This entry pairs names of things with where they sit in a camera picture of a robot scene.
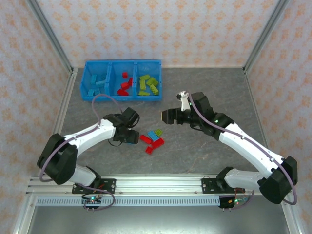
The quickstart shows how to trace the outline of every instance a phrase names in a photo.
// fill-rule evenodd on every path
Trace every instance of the floor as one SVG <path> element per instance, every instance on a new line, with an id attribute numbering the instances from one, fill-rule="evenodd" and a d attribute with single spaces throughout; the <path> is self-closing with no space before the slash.
<path id="1" fill-rule="evenodd" d="M 79 83 L 83 69 L 78 70 L 74 89 L 66 113 L 62 134 L 78 132 L 96 123 L 91 103 L 80 97 Z M 217 112 L 231 117 L 247 134 L 263 144 L 243 70 L 240 68 L 163 68 L 163 97 L 159 102 L 122 102 L 123 109 L 130 106 L 140 114 L 135 127 L 140 134 L 160 128 L 165 144 L 150 156 L 145 153 L 147 145 L 122 144 L 112 147 L 101 142 L 84 152 L 78 164 L 88 165 L 99 174 L 111 173 L 207 173 L 218 174 L 226 166 L 240 170 L 255 170 L 242 156 L 228 146 L 192 130 L 187 124 L 166 125 L 160 112 L 180 107 L 176 95 L 188 90 L 202 91 Z M 112 102 L 95 105 L 100 116 L 118 113 Z"/>
<path id="2" fill-rule="evenodd" d="M 29 234 L 289 234 L 281 205 L 254 197 L 246 207 L 36 207 Z"/>

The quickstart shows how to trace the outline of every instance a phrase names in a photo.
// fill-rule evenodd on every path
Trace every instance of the patterned wallpaper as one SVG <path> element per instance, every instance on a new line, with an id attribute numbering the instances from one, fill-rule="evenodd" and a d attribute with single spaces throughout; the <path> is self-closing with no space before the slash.
<path id="1" fill-rule="evenodd" d="M 73 66 L 242 67 L 278 0 L 39 0 Z"/>
<path id="2" fill-rule="evenodd" d="M 301 217 L 312 229 L 312 4 L 292 0 L 249 72 L 270 148 L 299 163 Z"/>
<path id="3" fill-rule="evenodd" d="M 0 4 L 0 233 L 11 234 L 68 73 L 25 0 Z"/>

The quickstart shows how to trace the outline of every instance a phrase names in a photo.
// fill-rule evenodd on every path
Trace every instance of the gray table surface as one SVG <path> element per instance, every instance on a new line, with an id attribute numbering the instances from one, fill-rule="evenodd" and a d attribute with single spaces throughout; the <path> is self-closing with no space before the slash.
<path id="1" fill-rule="evenodd" d="M 83 69 L 78 70 L 67 109 L 62 134 L 78 132 L 96 123 L 91 103 L 82 101 L 79 91 Z M 239 170 L 255 168 L 237 152 L 187 124 L 166 125 L 160 112 L 180 107 L 178 92 L 202 91 L 217 112 L 231 117 L 247 134 L 263 143 L 252 99 L 242 69 L 239 68 L 163 68 L 163 97 L 159 102 L 121 102 L 123 109 L 130 106 L 140 114 L 135 127 L 140 134 L 160 128 L 165 144 L 150 156 L 147 145 L 122 144 L 112 147 L 107 141 L 88 149 L 78 158 L 81 166 L 90 166 L 99 174 L 112 173 L 207 173 L 218 174 L 226 166 Z M 100 116 L 118 113 L 112 102 L 95 104 Z"/>

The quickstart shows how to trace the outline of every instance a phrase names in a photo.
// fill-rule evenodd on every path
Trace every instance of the white robotic arm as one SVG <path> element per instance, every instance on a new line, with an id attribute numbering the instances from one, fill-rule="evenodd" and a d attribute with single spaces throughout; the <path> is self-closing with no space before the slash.
<path id="1" fill-rule="evenodd" d="M 45 168 L 45 173 L 56 184 L 71 181 L 96 188 L 100 176 L 89 167 L 77 165 L 77 158 L 90 147 L 106 139 L 137 144 L 139 133 L 131 130 L 131 128 L 136 125 L 134 125 L 134 122 L 138 120 L 138 113 L 128 107 L 122 114 L 106 115 L 99 123 L 77 133 L 65 136 L 54 134 L 47 142 L 37 165 L 42 168 L 55 148 L 59 147 L 65 141 L 73 139 L 53 156 Z"/>
<path id="2" fill-rule="evenodd" d="M 98 128 L 95 131 L 76 139 L 76 136 L 86 133 L 91 129 L 94 129 L 96 126 L 98 126 Z M 101 141 L 113 138 L 115 130 L 116 128 L 113 126 L 112 122 L 106 119 L 102 119 L 100 125 L 96 123 L 86 129 L 83 129 L 80 132 L 65 135 L 64 137 L 65 140 L 68 140 L 72 137 L 75 138 L 75 140 L 70 141 L 69 144 L 76 146 L 78 151 L 78 158 L 84 151 L 91 148 L 92 146 L 98 144 Z M 75 172 L 69 181 L 89 186 L 96 179 L 96 177 L 96 174 L 89 168 L 76 164 Z"/>
<path id="3" fill-rule="evenodd" d="M 176 120 L 177 124 L 188 123 L 191 128 L 203 131 L 205 134 L 233 148 L 258 170 L 258 172 L 246 172 L 227 167 L 217 176 L 217 183 L 220 187 L 228 186 L 231 188 L 260 191 L 265 198 L 276 204 L 283 200 L 291 190 L 291 186 L 284 173 L 280 171 L 277 163 L 283 166 L 293 184 L 296 184 L 297 162 L 295 159 L 291 156 L 285 159 L 281 155 L 268 150 L 247 135 L 228 116 L 223 113 L 214 112 L 207 97 L 202 92 L 192 94 L 196 108 L 208 121 L 212 122 L 216 127 L 225 129 L 225 131 L 207 124 L 200 118 L 194 110 L 187 92 L 180 92 L 177 98 L 181 101 L 181 108 L 169 109 L 162 112 L 162 120 L 166 124 L 173 124 L 174 120 Z M 226 130 L 238 133 L 242 137 L 238 137 Z M 250 139 L 255 145 L 245 140 L 245 138 Z"/>

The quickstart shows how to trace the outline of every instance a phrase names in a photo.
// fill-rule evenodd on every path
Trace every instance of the yellow-green toy brick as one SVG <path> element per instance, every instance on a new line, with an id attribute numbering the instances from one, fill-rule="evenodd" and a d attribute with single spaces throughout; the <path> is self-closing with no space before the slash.
<path id="1" fill-rule="evenodd" d="M 156 85 L 158 85 L 158 81 L 154 77 L 152 77 L 148 81 L 146 81 L 146 84 L 149 86 L 151 86 L 151 84 L 153 84 L 156 87 Z"/>
<path id="2" fill-rule="evenodd" d="M 160 130 L 159 128 L 156 129 L 154 132 L 155 132 L 156 135 L 159 136 L 159 137 L 160 137 L 160 135 L 162 134 L 162 130 Z"/>
<path id="3" fill-rule="evenodd" d="M 140 77 L 140 80 L 147 80 L 147 79 L 150 79 L 150 75 L 144 75 L 144 76 L 141 76 Z"/>
<path id="4" fill-rule="evenodd" d="M 139 96 L 149 96 L 150 95 L 150 93 L 142 91 L 142 90 L 138 94 L 139 94 Z"/>
<path id="5" fill-rule="evenodd" d="M 144 80 L 140 80 L 140 88 L 141 90 L 146 90 L 146 85 Z"/>
<path id="6" fill-rule="evenodd" d="M 153 80 L 153 85 L 155 86 L 155 87 L 157 87 L 157 85 L 158 85 L 158 81 L 154 78 L 154 80 Z"/>
<path id="7" fill-rule="evenodd" d="M 155 95 L 159 95 L 158 89 L 157 89 L 153 84 L 151 84 L 150 88 L 151 88 L 151 91 L 152 91 Z"/>

